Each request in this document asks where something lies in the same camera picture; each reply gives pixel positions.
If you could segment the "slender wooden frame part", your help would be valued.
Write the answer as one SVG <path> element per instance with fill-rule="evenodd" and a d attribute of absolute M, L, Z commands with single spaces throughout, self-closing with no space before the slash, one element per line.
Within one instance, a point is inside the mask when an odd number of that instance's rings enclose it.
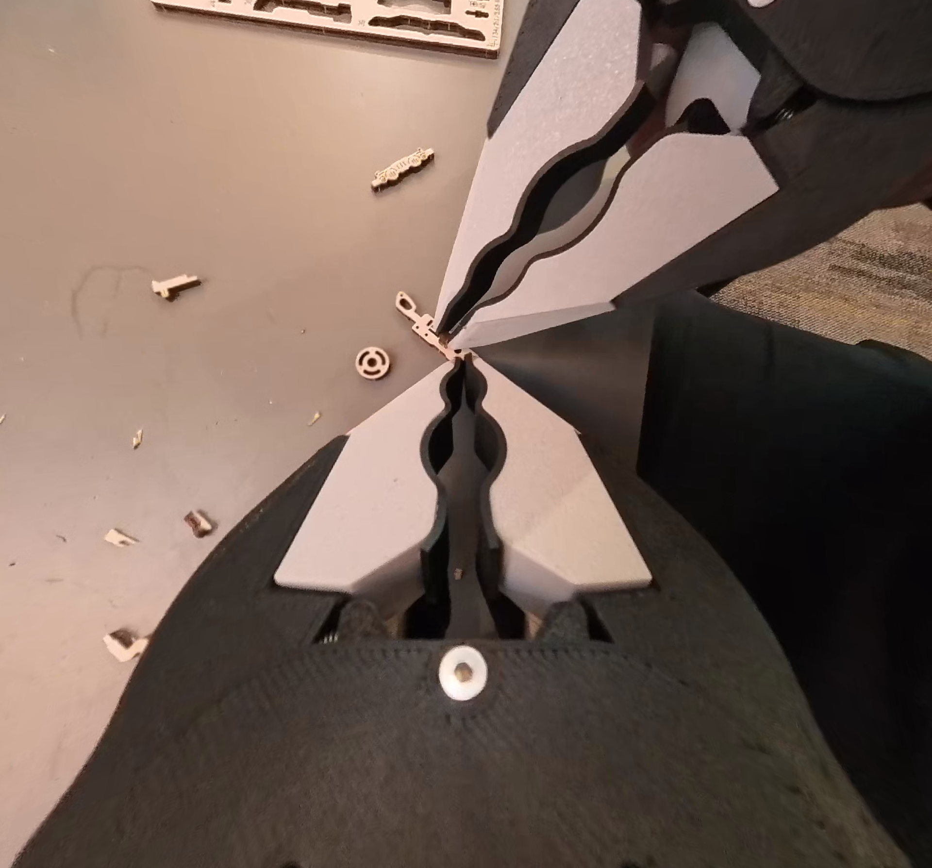
<path fill-rule="evenodd" d="M 453 350 L 448 346 L 445 338 L 437 335 L 434 330 L 433 317 L 429 314 L 421 314 L 414 303 L 413 299 L 403 291 L 396 294 L 395 309 L 404 316 L 410 323 L 412 332 L 423 342 L 437 350 L 446 360 L 455 362 L 457 360 L 468 360 L 473 357 L 470 350 Z"/>

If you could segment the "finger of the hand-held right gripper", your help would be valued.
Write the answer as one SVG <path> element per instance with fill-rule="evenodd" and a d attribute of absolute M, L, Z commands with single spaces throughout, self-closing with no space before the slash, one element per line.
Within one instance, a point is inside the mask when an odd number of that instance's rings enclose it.
<path fill-rule="evenodd" d="M 600 156 L 645 88 L 652 41 L 638 0 L 579 0 L 498 127 L 465 202 L 435 322 L 452 333 L 556 191 Z"/>
<path fill-rule="evenodd" d="M 613 301 L 777 191 L 742 133 L 761 75 L 715 23 L 693 28 L 667 103 L 667 133 L 623 167 L 600 214 L 451 334 L 474 350 L 603 315 Z"/>

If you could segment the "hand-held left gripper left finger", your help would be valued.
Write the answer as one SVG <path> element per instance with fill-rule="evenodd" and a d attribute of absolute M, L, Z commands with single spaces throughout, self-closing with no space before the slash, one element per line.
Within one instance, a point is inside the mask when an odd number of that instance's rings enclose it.
<path fill-rule="evenodd" d="M 342 594 L 406 617 L 409 638 L 449 628 L 449 498 L 462 364 L 445 363 L 346 437 L 274 573 L 281 587 Z"/>

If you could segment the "wooden track chain part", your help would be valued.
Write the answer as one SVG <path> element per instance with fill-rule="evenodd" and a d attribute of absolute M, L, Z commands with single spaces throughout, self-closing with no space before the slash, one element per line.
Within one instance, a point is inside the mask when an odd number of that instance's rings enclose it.
<path fill-rule="evenodd" d="M 409 175 L 413 175 L 430 165 L 435 158 L 432 148 L 418 148 L 414 152 L 390 163 L 375 173 L 370 187 L 373 193 L 379 193 L 395 186 Z"/>

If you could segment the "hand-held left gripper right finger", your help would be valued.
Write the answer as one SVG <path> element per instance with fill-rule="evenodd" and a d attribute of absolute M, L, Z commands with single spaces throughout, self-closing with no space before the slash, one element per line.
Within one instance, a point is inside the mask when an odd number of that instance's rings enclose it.
<path fill-rule="evenodd" d="M 479 491 L 477 579 L 499 637 L 651 572 L 576 429 L 482 360 L 466 363 Z"/>

